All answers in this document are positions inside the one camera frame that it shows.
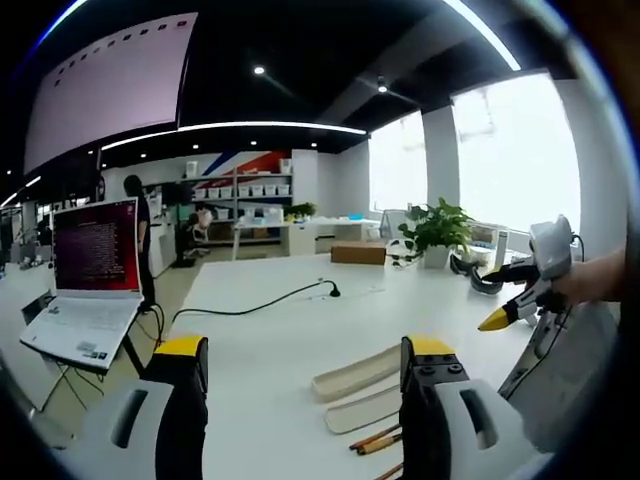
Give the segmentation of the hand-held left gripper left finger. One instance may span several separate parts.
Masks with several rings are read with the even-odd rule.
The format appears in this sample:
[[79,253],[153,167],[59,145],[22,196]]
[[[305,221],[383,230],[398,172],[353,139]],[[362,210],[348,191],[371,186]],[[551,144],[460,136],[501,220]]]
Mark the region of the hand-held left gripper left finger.
[[98,424],[113,479],[201,479],[208,423],[205,336],[158,347],[139,381],[110,402]]

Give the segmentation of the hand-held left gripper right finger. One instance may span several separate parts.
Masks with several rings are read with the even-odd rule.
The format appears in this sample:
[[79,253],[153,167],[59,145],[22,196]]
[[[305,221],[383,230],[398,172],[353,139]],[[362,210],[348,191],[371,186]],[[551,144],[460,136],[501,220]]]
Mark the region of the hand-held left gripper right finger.
[[517,411],[439,340],[401,340],[403,479],[507,479],[526,460]]

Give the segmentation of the person's right hand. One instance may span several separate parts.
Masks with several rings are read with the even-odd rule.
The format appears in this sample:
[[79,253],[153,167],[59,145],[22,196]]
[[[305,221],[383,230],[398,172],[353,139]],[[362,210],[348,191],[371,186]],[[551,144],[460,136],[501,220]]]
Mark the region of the person's right hand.
[[608,255],[575,263],[562,277],[552,282],[555,292],[566,297],[571,305],[585,302],[621,302],[625,279],[625,251],[618,249]]

